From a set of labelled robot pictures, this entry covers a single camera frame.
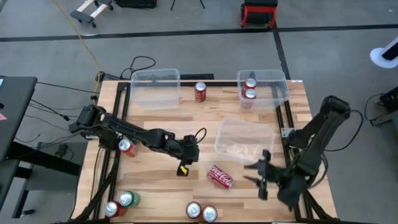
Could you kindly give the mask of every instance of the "coca-cola can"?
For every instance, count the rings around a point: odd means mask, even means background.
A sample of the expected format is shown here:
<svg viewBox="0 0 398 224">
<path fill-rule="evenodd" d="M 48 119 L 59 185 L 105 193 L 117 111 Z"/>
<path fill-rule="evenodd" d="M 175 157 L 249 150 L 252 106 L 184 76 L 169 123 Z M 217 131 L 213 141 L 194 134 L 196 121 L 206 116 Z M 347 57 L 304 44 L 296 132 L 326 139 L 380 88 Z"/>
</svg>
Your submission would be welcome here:
<svg viewBox="0 0 398 224">
<path fill-rule="evenodd" d="M 190 218 L 198 218 L 201 213 L 201 208 L 198 202 L 190 202 L 187 205 L 186 213 Z"/>
<path fill-rule="evenodd" d="M 232 177 L 216 165 L 212 165 L 210 167 L 207 177 L 223 189 L 230 189 L 234 184 Z"/>
<path fill-rule="evenodd" d="M 206 206 L 203 208 L 201 215 L 204 221 L 211 223 L 217 219 L 217 209 L 213 206 Z"/>
<path fill-rule="evenodd" d="M 110 201 L 105 205 L 105 215 L 107 217 L 119 217 L 126 214 L 127 208 L 121 206 L 119 202 Z"/>
<path fill-rule="evenodd" d="M 243 95 L 243 98 L 248 99 L 248 100 L 254 100 L 257 97 L 257 93 L 255 90 L 246 90 L 246 92 Z M 248 101 L 241 101 L 241 108 L 243 109 L 250 109 L 253 106 L 254 102 L 248 102 Z"/>
<path fill-rule="evenodd" d="M 137 147 L 128 139 L 122 139 L 119 142 L 119 149 L 129 157 L 134 157 L 138 154 Z"/>
<path fill-rule="evenodd" d="M 195 99 L 197 102 L 203 102 L 206 100 L 206 84 L 198 82 L 195 84 Z"/>
<path fill-rule="evenodd" d="M 246 92 L 246 90 L 253 90 L 256 88 L 257 82 L 253 78 L 248 78 L 246 81 L 243 83 L 242 87 L 242 95 Z"/>
</svg>

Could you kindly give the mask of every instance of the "clear plastic bin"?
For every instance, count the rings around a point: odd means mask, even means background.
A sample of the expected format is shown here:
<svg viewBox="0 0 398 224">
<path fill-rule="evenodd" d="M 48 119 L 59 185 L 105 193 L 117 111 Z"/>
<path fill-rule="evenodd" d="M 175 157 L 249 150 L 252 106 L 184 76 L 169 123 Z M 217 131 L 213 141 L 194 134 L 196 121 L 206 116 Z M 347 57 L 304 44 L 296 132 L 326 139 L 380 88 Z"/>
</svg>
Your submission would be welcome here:
<svg viewBox="0 0 398 224">
<path fill-rule="evenodd" d="M 245 99 L 242 95 L 242 87 L 248 78 L 254 78 L 257 83 L 255 89 L 257 97 L 253 100 Z M 274 109 L 281 102 L 289 99 L 285 73 L 280 70 L 242 70 L 238 72 L 237 80 L 242 108 Z"/>
<path fill-rule="evenodd" d="M 131 77 L 130 100 L 144 110 L 178 108 L 180 72 L 177 69 L 143 70 Z"/>
<path fill-rule="evenodd" d="M 266 124 L 224 118 L 218 130 L 215 150 L 221 156 L 242 164 L 262 158 L 262 150 L 272 153 L 274 130 Z"/>
</svg>

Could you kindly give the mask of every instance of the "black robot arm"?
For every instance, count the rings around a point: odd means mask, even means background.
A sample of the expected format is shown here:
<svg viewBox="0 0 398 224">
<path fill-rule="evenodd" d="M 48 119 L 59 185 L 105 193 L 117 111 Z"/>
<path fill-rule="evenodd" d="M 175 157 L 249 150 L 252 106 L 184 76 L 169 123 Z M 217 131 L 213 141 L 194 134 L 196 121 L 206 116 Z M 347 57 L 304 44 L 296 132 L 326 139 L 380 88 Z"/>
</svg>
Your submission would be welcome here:
<svg viewBox="0 0 398 224">
<path fill-rule="evenodd" d="M 89 105 L 83 108 L 77 121 L 69 126 L 72 133 L 80 130 L 89 131 L 99 137 L 101 147 L 118 150 L 122 137 L 140 141 L 144 146 L 155 152 L 168 154 L 181 160 L 177 175 L 187 176 L 186 165 L 197 162 L 199 147 L 194 135 L 186 135 L 181 140 L 175 139 L 175 134 L 160 128 L 146 130 L 134 124 L 116 118 L 100 106 Z"/>
<path fill-rule="evenodd" d="M 287 147 L 302 149 L 289 167 L 281 168 L 270 164 L 271 154 L 267 150 L 263 152 L 264 159 L 245 166 L 247 169 L 257 169 L 261 176 L 261 180 L 245 176 L 259 187 L 259 198 L 267 200 L 267 182 L 274 182 L 279 186 L 277 198 L 281 202 L 289 209 L 298 204 L 300 195 L 315 181 L 323 151 L 350 113 L 347 102 L 335 96 L 326 97 L 319 114 L 303 129 L 291 131 L 284 142 Z"/>
</svg>

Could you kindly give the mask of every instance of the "gray concrete floor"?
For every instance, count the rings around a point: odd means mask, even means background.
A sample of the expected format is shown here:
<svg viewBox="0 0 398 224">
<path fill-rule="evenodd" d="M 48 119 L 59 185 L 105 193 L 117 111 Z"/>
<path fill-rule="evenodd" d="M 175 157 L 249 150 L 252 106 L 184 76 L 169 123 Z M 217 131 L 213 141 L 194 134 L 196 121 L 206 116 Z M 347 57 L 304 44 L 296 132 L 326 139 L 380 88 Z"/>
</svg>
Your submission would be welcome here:
<svg viewBox="0 0 398 224">
<path fill-rule="evenodd" d="M 67 14 L 82 4 L 81 0 L 59 1 Z M 73 22 L 85 35 L 240 29 L 242 0 L 203 2 L 206 9 L 202 9 L 199 0 L 177 0 L 173 11 L 170 11 L 172 0 L 159 1 L 158 7 L 149 11 L 115 6 L 113 12 L 105 11 L 99 16 L 96 29 Z M 3 6 L 0 37 L 74 35 L 51 1 L 2 0 L 0 6 Z M 278 10 L 279 27 L 394 24 L 398 21 L 398 2 L 394 0 L 288 0 L 280 1 Z M 312 114 L 318 113 L 327 95 L 339 96 L 349 101 L 352 108 L 363 111 L 369 96 L 394 88 L 398 83 L 397 69 L 379 68 L 372 64 L 368 55 L 371 49 L 385 46 L 397 35 L 396 29 L 280 33 L 290 76 L 304 80 Z M 234 79 L 236 72 L 244 69 L 281 69 L 272 33 L 95 39 L 86 43 L 101 69 L 115 75 L 138 55 L 155 58 L 154 68 L 177 68 L 181 73 L 214 73 L 217 79 Z M 1 75 L 33 75 L 42 82 L 86 90 L 92 90 L 95 85 L 95 65 L 78 40 L 0 42 L 0 71 Z M 88 104 L 90 94 L 37 85 L 34 99 L 57 108 L 75 108 Z M 77 115 L 78 112 L 65 113 Z M 377 115 L 383 110 L 369 105 L 369 112 Z M 27 114 L 63 128 L 68 125 L 57 116 L 36 109 L 30 108 Z M 328 148 L 337 148 L 348 141 L 358 122 L 358 118 L 347 121 Z M 68 135 L 67 131 L 25 118 L 17 136 L 29 140 L 37 133 L 42 133 L 38 141 Z M 395 211 L 398 204 L 396 139 L 396 130 L 388 124 L 373 128 L 364 123 L 349 148 L 328 154 L 331 191 L 341 219 L 374 223 L 395 223 L 398 219 Z M 25 208 L 35 208 L 38 212 L 12 220 L 11 212 L 21 180 L 15 178 L 13 186 L 0 212 L 0 219 L 5 223 L 50 223 L 65 221 L 69 216 L 73 190 L 33 192 Z"/>
</svg>

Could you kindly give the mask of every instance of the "wooden tabletop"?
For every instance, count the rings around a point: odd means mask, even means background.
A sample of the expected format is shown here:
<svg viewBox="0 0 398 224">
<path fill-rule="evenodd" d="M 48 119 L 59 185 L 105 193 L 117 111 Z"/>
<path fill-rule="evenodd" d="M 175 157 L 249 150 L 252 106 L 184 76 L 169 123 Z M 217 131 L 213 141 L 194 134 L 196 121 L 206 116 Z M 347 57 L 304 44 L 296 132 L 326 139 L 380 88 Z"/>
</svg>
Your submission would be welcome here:
<svg viewBox="0 0 398 224">
<path fill-rule="evenodd" d="M 101 88 L 98 105 L 109 112 L 113 110 L 117 85 L 117 81 L 105 81 Z M 312 119 L 304 85 L 300 81 L 289 81 L 288 87 L 295 127 L 302 128 Z M 193 87 L 181 87 L 181 89 L 178 109 L 144 111 L 131 103 L 127 121 L 145 129 L 166 129 L 174 132 L 176 138 L 182 138 L 186 134 L 195 134 L 200 128 L 205 127 L 208 132 L 206 138 L 199 143 L 199 162 L 189 166 L 188 177 L 177 177 L 175 171 L 179 161 L 168 155 L 152 152 L 143 146 L 139 146 L 139 155 L 136 157 L 131 158 L 122 154 L 115 199 L 121 192 L 132 190 L 141 195 L 141 203 L 138 207 L 130 208 L 125 216 L 112 218 L 112 222 L 189 222 L 191 220 L 187 218 L 185 207 L 191 201 L 199 202 L 202 207 L 205 205 L 216 207 L 217 221 L 220 222 L 294 221 L 294 213 L 277 200 L 278 189 L 275 184 L 268 184 L 268 201 L 258 199 L 257 187 L 252 182 L 243 179 L 243 175 L 256 176 L 256 170 L 243 169 L 242 164 L 223 159 L 217 156 L 214 150 L 218 128 L 225 117 L 267 124 L 275 132 L 271 163 L 284 167 L 284 154 L 275 110 L 239 109 L 236 86 L 208 86 L 207 99 L 202 103 L 195 101 Z M 281 108 L 285 127 L 288 127 L 285 109 L 283 106 Z M 72 217 L 79 215 L 90 201 L 97 152 L 98 141 L 90 141 L 80 175 Z M 95 191 L 103 155 L 102 149 L 96 168 Z M 206 178 L 208 169 L 213 164 L 232 176 L 234 179 L 232 189 L 218 189 Z M 310 191 L 325 211 L 335 217 L 336 211 L 328 179 L 325 178 L 320 185 Z M 107 192 L 103 197 L 100 217 L 103 217 L 106 198 L 108 198 Z M 300 208 L 302 216 L 305 217 L 304 206 Z"/>
</svg>

